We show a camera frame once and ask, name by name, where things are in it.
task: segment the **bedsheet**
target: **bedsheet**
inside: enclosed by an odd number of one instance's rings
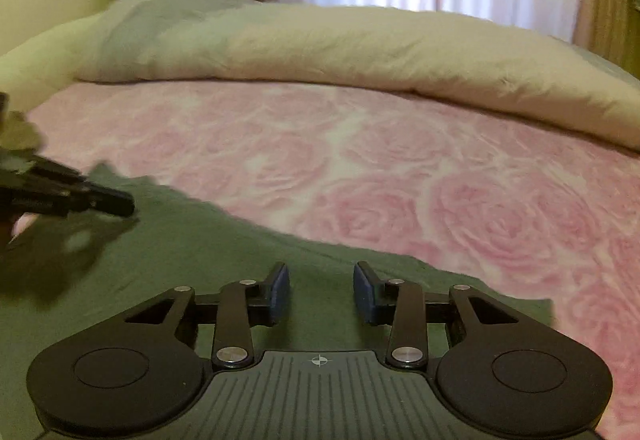
[[[601,355],[599,431],[640,440],[640,160],[436,100],[337,86],[75,84],[31,112],[47,156],[108,160],[305,238],[409,254],[522,298]]]

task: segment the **ribbed plastic surface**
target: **ribbed plastic surface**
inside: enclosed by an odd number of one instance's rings
[[[62,439],[48,434],[46,440]],[[372,352],[267,352],[217,375],[198,403],[140,440],[488,440],[453,417],[415,373]],[[574,440],[594,440],[591,432]]]

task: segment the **hand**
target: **hand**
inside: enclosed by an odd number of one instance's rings
[[[21,214],[0,213],[0,250],[5,248],[14,236],[14,225],[20,219]]]

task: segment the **screw head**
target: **screw head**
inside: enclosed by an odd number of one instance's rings
[[[422,351],[412,346],[400,346],[391,352],[391,356],[403,364],[418,362],[422,358]]]
[[[240,348],[239,346],[227,346],[225,348],[220,348],[216,352],[216,357],[227,364],[241,362],[248,356],[249,354],[247,353],[247,350]]]

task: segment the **cream duvet cover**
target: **cream duvet cover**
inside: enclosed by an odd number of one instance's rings
[[[630,76],[549,36],[459,14],[117,0],[91,32],[83,80],[222,78],[417,92],[640,149],[640,88]]]

